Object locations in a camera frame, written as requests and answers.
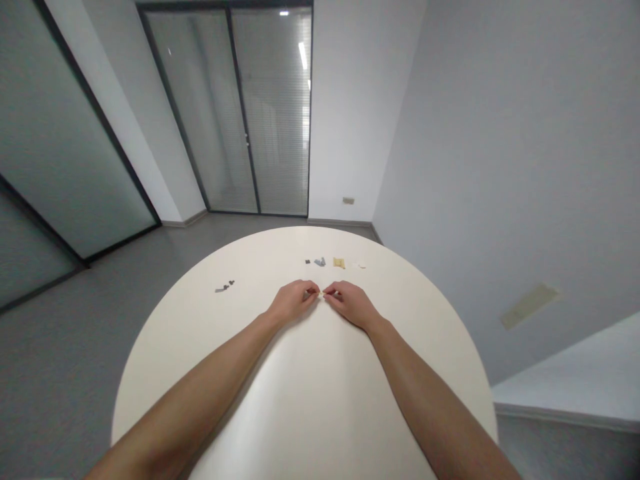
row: frosted glass panel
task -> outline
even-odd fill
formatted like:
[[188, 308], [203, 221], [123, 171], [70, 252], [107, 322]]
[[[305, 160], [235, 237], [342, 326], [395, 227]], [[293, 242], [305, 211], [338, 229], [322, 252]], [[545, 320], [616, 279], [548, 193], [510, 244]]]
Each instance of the frosted glass panel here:
[[0, 191], [0, 307], [75, 265]]
[[224, 11], [147, 18], [210, 208], [256, 213]]
[[234, 9], [233, 34], [262, 212], [306, 215], [311, 9], [279, 12]]
[[83, 257], [154, 225], [34, 4], [0, 11], [2, 174]]

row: round table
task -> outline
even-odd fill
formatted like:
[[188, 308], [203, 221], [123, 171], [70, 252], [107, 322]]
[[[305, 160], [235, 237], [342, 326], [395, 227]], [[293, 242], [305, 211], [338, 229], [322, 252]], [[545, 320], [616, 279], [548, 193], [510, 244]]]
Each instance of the round table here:
[[[324, 267], [313, 262], [321, 257]], [[346, 269], [334, 267], [334, 257], [344, 258]], [[402, 257], [366, 238], [288, 227], [217, 250], [162, 298], [125, 366], [111, 442], [295, 279], [313, 280], [320, 288], [335, 280], [361, 286], [497, 439], [480, 357], [438, 288]], [[228, 290], [214, 293], [231, 280]], [[192, 479], [435, 478], [366, 334], [322, 298], [308, 318], [276, 337], [243, 394]]]

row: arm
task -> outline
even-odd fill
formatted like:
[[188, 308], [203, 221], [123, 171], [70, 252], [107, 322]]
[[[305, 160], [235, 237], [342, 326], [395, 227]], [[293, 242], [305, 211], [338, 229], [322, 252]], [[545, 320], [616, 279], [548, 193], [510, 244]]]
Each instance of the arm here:
[[325, 299], [369, 336], [393, 396], [440, 480], [519, 479], [454, 392], [380, 316], [367, 294], [349, 282], [334, 282]]
[[266, 312], [170, 388], [86, 480], [176, 478], [229, 408], [276, 332], [300, 317], [319, 291], [313, 282], [302, 280], [280, 288]]

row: electrical outlet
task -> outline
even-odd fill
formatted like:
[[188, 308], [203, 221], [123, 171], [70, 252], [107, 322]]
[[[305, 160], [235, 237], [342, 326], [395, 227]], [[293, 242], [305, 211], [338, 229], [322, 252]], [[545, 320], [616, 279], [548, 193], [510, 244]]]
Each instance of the electrical outlet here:
[[552, 300], [555, 300], [557, 296], [557, 290], [546, 286], [544, 283], [540, 283], [536, 288], [522, 297], [514, 308], [506, 312], [502, 318], [500, 318], [500, 321], [507, 330], [511, 330], [518, 325], [518, 323], [532, 316]]

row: hand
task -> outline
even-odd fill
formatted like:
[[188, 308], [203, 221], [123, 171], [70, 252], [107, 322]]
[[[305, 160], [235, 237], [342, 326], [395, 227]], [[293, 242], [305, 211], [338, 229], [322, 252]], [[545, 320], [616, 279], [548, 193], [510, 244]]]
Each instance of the hand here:
[[336, 312], [364, 331], [372, 323], [382, 320], [365, 291], [352, 283], [333, 282], [323, 291], [325, 300]]
[[280, 287], [266, 316], [282, 325], [296, 320], [318, 298], [320, 287], [311, 280], [296, 280]]

